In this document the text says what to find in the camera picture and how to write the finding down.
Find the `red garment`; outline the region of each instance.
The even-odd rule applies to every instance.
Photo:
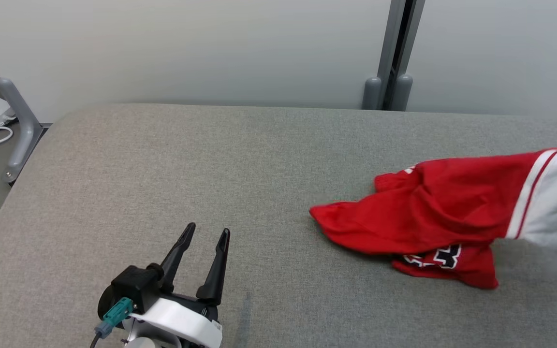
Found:
[[[493,289],[495,238],[557,240],[557,148],[424,161],[374,183],[375,194],[311,215],[337,244],[400,255],[393,266],[412,276]]]

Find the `gray fabric surface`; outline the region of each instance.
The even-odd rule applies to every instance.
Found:
[[[86,347],[104,287],[160,261],[194,295],[232,230],[223,346],[557,347],[557,249],[494,245],[500,287],[421,279],[330,243],[308,208],[427,159],[557,146],[557,120],[111,105],[57,122],[0,211],[0,347]],[[120,347],[116,330],[99,348]]]

